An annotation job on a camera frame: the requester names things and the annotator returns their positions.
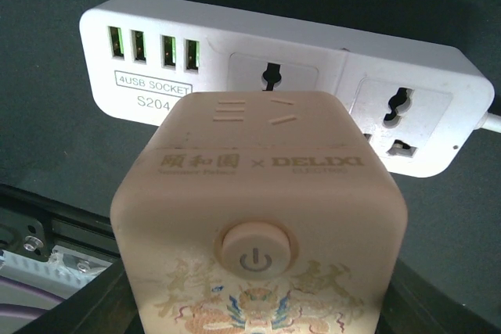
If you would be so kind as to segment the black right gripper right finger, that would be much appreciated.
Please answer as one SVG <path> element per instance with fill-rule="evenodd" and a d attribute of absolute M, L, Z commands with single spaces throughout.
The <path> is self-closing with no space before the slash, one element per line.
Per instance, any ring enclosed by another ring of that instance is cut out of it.
<path fill-rule="evenodd" d="M 397 261 L 376 333 L 499 332 L 500 328 L 449 298 L 401 260 Z"/>

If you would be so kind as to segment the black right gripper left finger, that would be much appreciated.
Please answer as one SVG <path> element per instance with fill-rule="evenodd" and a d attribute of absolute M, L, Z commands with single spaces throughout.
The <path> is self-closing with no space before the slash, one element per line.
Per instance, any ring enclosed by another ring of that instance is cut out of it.
<path fill-rule="evenodd" d="M 139 311 L 122 260 L 72 297 L 23 327 L 26 334 L 141 334 Z"/>

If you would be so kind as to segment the beige cube plug adapter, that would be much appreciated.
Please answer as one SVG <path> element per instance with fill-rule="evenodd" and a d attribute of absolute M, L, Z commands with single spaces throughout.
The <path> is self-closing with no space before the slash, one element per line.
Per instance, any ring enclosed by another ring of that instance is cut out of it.
<path fill-rule="evenodd" d="M 147 333 L 373 333 L 407 219 L 324 92 L 187 95 L 110 208 Z"/>

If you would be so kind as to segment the white power strip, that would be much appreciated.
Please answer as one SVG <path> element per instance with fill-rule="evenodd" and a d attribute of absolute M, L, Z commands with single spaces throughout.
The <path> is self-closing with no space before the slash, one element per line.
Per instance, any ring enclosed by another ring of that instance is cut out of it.
<path fill-rule="evenodd" d="M 159 125 L 193 92 L 335 95 L 393 173 L 443 172 L 499 131 L 491 82 L 453 47 L 183 0 L 109 0 L 80 18 L 93 98 Z"/>

